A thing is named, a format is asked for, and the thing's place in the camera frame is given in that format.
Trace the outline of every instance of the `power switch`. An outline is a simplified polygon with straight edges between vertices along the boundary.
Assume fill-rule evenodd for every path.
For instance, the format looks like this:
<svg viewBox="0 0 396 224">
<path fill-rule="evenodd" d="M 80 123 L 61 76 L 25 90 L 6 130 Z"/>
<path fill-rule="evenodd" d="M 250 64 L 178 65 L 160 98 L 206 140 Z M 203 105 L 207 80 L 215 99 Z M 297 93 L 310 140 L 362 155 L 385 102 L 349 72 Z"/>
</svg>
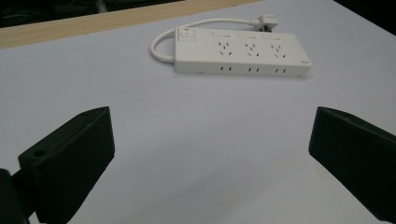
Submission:
<svg viewBox="0 0 396 224">
<path fill-rule="evenodd" d="M 181 42 L 195 42 L 195 30 L 193 28 L 180 28 L 178 30 L 178 40 Z"/>
</svg>

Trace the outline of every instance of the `white table surface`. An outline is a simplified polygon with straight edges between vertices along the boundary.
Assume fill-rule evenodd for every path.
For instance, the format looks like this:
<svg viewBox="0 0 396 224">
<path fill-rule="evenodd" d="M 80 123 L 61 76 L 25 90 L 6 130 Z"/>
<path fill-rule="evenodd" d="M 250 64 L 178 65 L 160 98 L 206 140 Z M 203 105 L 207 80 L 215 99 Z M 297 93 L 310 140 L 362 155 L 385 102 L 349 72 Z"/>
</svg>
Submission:
<svg viewBox="0 0 396 224">
<path fill-rule="evenodd" d="M 264 13 L 301 42 L 306 78 L 175 74 L 149 55 L 170 28 Z M 332 0 L 267 0 L 1 49 L 0 167 L 14 174 L 24 150 L 108 105 L 116 155 L 72 224 L 379 223 L 308 144 L 320 105 L 396 134 L 395 59 L 394 35 Z"/>
</svg>

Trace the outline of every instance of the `white plug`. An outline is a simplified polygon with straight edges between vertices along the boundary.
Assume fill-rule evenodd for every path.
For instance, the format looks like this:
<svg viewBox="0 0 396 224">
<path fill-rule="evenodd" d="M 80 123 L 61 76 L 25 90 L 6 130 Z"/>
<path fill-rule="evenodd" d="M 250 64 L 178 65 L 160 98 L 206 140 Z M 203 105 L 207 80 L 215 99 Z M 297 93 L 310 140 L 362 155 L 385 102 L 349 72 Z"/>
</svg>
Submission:
<svg viewBox="0 0 396 224">
<path fill-rule="evenodd" d="M 257 20 L 259 24 L 254 26 L 255 31 L 272 32 L 278 24 L 276 15 L 261 15 Z"/>
</svg>

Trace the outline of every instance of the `white power strip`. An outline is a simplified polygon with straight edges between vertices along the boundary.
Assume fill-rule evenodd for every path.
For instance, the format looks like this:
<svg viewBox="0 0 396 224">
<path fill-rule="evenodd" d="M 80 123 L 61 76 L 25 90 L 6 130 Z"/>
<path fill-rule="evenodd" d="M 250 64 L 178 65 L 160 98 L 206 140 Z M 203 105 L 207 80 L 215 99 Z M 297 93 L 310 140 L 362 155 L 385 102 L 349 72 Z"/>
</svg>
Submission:
<svg viewBox="0 0 396 224">
<path fill-rule="evenodd" d="M 295 35 L 177 27 L 175 72 L 303 77 L 312 66 Z"/>
</svg>

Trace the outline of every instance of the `power cord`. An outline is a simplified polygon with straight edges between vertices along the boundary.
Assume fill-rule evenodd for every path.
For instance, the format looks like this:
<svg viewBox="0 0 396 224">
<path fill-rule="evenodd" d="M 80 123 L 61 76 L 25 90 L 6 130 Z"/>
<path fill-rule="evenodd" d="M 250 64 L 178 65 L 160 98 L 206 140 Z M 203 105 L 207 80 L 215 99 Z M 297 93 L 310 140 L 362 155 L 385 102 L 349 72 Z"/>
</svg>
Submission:
<svg viewBox="0 0 396 224">
<path fill-rule="evenodd" d="M 204 20 L 204 21 L 196 21 L 189 24 L 182 25 L 181 27 L 194 27 L 209 23 L 217 23 L 217 22 L 228 22 L 228 23 L 239 23 L 239 24 L 246 24 L 254 27 L 255 31 L 264 31 L 264 32 L 271 32 L 274 27 L 277 26 L 278 21 L 277 17 L 274 15 L 261 15 L 257 20 L 238 20 L 238 19 L 211 19 L 211 20 Z M 158 61 L 163 63 L 174 63 L 175 57 L 170 55 L 162 55 L 158 53 L 155 48 L 156 46 L 166 38 L 175 37 L 176 29 L 171 29 L 162 34 L 158 35 L 152 42 L 149 48 L 151 55 Z"/>
</svg>

